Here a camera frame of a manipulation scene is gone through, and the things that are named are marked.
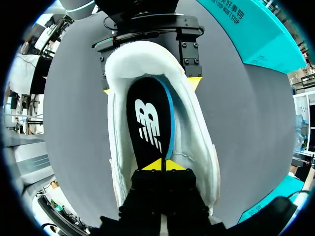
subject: black cable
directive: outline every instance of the black cable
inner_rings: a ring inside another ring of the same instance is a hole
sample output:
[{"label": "black cable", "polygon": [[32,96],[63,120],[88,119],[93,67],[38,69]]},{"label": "black cable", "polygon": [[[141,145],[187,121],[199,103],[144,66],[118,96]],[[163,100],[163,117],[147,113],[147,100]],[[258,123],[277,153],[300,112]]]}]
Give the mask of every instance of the black cable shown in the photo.
[{"label": "black cable", "polygon": [[294,195],[296,194],[300,194],[300,193],[307,193],[308,195],[311,193],[309,190],[300,190],[300,191],[296,191],[292,194],[290,194],[289,196],[287,196],[288,199],[292,198]]},{"label": "black cable", "polygon": [[109,30],[113,30],[113,31],[117,31],[118,29],[114,29],[114,28],[110,28],[107,24],[106,24],[106,20],[107,20],[107,18],[109,18],[109,16],[107,16],[107,17],[105,17],[105,19],[104,19],[104,26],[105,26],[105,28],[107,28],[107,29],[109,29]]},{"label": "black cable", "polygon": [[25,61],[26,63],[31,64],[34,68],[36,68],[36,66],[34,66],[31,62],[29,62],[29,61],[27,61],[27,60],[21,58],[20,56],[16,56],[16,57],[22,59],[22,60]]}]

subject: yellow triangle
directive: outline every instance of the yellow triangle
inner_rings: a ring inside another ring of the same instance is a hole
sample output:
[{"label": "yellow triangle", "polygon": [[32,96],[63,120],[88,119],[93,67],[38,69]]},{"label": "yellow triangle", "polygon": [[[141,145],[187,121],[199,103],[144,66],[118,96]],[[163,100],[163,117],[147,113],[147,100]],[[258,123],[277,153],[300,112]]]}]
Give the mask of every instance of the yellow triangle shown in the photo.
[{"label": "yellow triangle", "polygon": [[184,167],[182,167],[182,166],[180,166],[180,165],[178,165],[178,164],[176,164],[174,161],[172,161],[172,160],[166,160],[166,170],[167,171],[171,171],[171,170],[185,170],[185,168]]},{"label": "yellow triangle", "polygon": [[157,170],[160,171],[162,166],[162,159],[158,159],[155,162],[151,163],[150,165],[143,168],[143,171],[150,171],[150,170]]},{"label": "yellow triangle", "polygon": [[[161,170],[161,166],[162,166],[162,159],[158,159],[155,162],[151,163],[150,165],[146,166],[145,168],[143,168],[143,171],[150,171],[150,170],[157,170],[160,171]],[[171,171],[171,170],[185,170],[184,167],[176,164],[174,161],[172,160],[166,160],[166,170],[167,171]]]},{"label": "yellow triangle", "polygon": [[107,95],[109,94],[109,92],[110,92],[110,88],[109,89],[105,89],[105,90],[103,90],[103,92],[105,92]]},{"label": "yellow triangle", "polygon": [[188,80],[190,82],[190,85],[194,91],[196,91],[196,88],[198,87],[198,84],[202,77],[189,77]]}]

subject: gray backdrop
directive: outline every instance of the gray backdrop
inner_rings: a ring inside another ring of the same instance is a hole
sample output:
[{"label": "gray backdrop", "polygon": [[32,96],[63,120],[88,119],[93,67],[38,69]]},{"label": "gray backdrop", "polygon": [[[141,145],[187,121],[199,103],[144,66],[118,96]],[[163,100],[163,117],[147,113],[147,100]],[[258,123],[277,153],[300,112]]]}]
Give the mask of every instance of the gray backdrop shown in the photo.
[{"label": "gray backdrop", "polygon": [[[288,173],[295,112],[285,74],[243,65],[227,34],[194,0],[181,0],[177,13],[197,16],[203,79],[196,94],[216,145],[221,194],[214,216],[227,227],[265,197]],[[118,218],[109,164],[107,95],[102,91],[99,53],[91,48],[110,33],[104,13],[75,22],[62,40],[49,71],[44,99],[45,140],[55,176],[84,222]],[[178,57],[168,34],[154,40]]]}]

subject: metal bracket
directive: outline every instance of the metal bracket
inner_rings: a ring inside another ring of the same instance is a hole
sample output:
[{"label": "metal bracket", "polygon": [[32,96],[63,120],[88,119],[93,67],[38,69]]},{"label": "metal bracket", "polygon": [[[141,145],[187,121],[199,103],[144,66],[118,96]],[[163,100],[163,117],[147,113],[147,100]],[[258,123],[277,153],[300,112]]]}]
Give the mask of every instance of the metal bracket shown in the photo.
[{"label": "metal bracket", "polygon": [[204,28],[199,25],[194,16],[177,14],[158,14],[132,18],[128,22],[120,23],[116,34],[106,37],[92,48],[101,53],[100,63],[103,75],[103,90],[109,89],[106,80],[105,64],[109,55],[121,44],[158,37],[162,33],[176,32],[179,41],[180,64],[187,77],[202,77],[199,61],[198,43],[196,39],[203,35]]}]

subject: teal panel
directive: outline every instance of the teal panel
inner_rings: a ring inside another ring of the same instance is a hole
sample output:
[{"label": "teal panel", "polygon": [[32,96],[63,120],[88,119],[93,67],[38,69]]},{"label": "teal panel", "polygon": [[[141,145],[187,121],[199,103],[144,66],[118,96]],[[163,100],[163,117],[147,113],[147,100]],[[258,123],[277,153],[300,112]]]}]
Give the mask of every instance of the teal panel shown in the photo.
[{"label": "teal panel", "polygon": [[[281,183],[274,190],[272,190],[263,200],[261,200],[259,203],[254,205],[252,208],[245,211],[242,214],[238,223],[241,223],[244,220],[247,220],[248,218],[255,215],[257,212],[259,212],[262,208],[268,205],[276,197],[279,197],[279,196],[287,197],[290,194],[301,190],[303,187],[303,184],[304,182],[298,180],[297,178],[294,178],[291,176],[285,176],[284,179],[281,181]],[[294,202],[296,197],[297,195],[293,196],[291,198],[291,201]]]},{"label": "teal panel", "polygon": [[305,59],[288,30],[258,0],[197,1],[229,35],[243,63],[282,73],[306,66]]}]

